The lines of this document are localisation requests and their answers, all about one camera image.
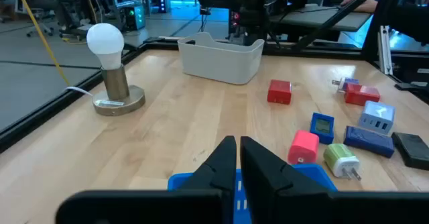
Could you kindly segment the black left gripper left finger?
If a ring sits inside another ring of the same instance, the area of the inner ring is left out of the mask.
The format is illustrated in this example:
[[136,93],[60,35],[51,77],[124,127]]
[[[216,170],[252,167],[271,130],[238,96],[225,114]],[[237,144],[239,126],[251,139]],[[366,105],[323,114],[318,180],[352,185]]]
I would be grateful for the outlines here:
[[228,135],[177,189],[78,192],[59,206],[55,224],[232,223],[236,161]]

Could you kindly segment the pink cube wall charger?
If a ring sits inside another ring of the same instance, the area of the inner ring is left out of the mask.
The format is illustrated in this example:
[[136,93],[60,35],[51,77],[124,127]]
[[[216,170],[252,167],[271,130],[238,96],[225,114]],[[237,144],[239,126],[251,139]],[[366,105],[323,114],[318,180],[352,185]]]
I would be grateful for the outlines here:
[[290,164],[309,164],[317,161],[319,137],[308,131],[298,130],[288,152]]

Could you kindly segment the green white wall charger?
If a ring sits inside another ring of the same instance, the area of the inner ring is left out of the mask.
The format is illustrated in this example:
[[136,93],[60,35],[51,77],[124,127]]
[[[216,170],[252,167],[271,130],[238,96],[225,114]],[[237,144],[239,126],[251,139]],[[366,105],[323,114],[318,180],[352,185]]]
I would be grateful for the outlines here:
[[361,180],[360,161],[345,144],[327,145],[323,158],[335,177]]

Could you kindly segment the small blue LCD gadget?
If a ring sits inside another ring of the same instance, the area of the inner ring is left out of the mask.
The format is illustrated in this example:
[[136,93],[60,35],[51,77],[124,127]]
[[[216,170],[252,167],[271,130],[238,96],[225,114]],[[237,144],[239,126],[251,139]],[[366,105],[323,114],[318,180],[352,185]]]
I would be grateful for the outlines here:
[[334,140],[334,117],[313,113],[310,122],[310,132],[319,137],[322,144],[331,144]]

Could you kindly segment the red cube wall charger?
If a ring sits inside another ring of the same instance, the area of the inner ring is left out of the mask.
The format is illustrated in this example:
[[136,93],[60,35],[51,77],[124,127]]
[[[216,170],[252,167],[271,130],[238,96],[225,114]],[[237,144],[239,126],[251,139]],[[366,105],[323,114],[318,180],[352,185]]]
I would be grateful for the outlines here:
[[292,99],[292,85],[289,81],[271,80],[267,101],[270,103],[280,103],[289,105]]

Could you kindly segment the dark blue rectangular box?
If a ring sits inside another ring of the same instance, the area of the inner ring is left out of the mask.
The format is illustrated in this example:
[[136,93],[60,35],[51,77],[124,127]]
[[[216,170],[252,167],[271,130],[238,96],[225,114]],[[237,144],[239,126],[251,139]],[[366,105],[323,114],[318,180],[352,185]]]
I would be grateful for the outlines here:
[[346,126],[343,143],[386,158],[391,158],[395,152],[393,140],[390,137],[358,127]]

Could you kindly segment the light blue multiport charger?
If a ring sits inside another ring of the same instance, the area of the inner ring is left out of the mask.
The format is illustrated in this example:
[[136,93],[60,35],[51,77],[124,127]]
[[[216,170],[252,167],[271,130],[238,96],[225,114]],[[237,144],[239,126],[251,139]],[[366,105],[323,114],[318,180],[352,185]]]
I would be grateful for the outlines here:
[[358,126],[387,135],[393,127],[395,107],[375,101],[366,101]]

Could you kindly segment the white purple wall charger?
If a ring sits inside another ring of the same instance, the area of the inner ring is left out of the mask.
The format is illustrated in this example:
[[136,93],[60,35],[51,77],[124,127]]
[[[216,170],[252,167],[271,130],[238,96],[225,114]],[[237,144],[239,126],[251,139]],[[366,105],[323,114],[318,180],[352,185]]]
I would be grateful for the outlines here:
[[332,84],[337,86],[337,91],[344,93],[347,89],[348,84],[358,85],[359,80],[355,78],[342,77],[340,80],[332,80]]

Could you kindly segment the black rectangular box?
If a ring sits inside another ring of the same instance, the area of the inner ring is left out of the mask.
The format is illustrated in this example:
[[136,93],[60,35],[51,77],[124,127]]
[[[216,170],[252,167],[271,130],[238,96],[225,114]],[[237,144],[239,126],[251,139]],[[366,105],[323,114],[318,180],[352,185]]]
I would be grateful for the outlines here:
[[420,136],[393,132],[391,138],[407,167],[429,171],[429,147]]

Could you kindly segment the person's forearm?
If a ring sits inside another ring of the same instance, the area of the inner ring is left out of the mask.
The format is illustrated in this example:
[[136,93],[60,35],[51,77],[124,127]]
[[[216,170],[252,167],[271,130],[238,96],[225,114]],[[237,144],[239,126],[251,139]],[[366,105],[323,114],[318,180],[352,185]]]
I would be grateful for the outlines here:
[[[344,0],[340,3],[340,6],[346,6],[353,0]],[[361,12],[361,13],[374,13],[375,9],[377,7],[378,2],[376,0],[366,0],[364,3],[362,3],[360,6],[358,6],[355,9],[355,12]]]

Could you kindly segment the brass lamp base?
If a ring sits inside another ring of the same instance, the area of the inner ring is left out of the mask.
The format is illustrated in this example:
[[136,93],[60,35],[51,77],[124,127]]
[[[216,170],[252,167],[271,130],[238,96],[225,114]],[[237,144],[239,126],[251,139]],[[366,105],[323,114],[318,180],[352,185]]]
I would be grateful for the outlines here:
[[95,111],[104,116],[120,116],[139,109],[145,104],[145,92],[141,87],[129,85],[125,68],[101,69],[105,90],[92,98]]

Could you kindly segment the white plastic storage bin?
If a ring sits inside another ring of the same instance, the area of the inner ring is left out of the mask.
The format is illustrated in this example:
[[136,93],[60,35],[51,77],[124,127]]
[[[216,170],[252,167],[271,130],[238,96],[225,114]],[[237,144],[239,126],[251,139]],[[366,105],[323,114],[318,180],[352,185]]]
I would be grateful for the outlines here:
[[226,82],[247,84],[259,70],[265,41],[250,46],[216,42],[206,32],[178,40],[183,73]]

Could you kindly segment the grey desk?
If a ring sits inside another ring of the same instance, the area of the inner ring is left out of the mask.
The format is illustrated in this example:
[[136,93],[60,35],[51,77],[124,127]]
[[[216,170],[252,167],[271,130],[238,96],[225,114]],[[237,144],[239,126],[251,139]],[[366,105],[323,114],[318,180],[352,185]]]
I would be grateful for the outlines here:
[[[270,17],[270,28],[283,27],[307,27],[318,28],[323,23],[332,18],[339,7],[325,7],[318,5],[305,6],[295,11],[291,11],[283,16],[283,13]],[[331,27],[332,30],[344,32],[356,32],[371,17],[370,13],[351,12]]]

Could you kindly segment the computer tower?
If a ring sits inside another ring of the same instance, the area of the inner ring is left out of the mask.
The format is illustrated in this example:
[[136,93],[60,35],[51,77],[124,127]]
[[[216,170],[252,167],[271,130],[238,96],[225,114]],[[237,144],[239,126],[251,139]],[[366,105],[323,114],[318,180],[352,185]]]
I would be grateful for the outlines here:
[[125,28],[128,31],[137,31],[145,27],[144,8],[142,5],[126,7]]

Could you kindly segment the person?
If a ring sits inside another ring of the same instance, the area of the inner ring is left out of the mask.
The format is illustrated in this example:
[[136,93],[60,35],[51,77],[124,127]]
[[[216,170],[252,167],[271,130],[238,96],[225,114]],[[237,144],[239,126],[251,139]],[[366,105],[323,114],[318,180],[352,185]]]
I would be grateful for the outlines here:
[[66,8],[57,0],[26,0],[30,8],[53,10],[62,30],[75,28]]

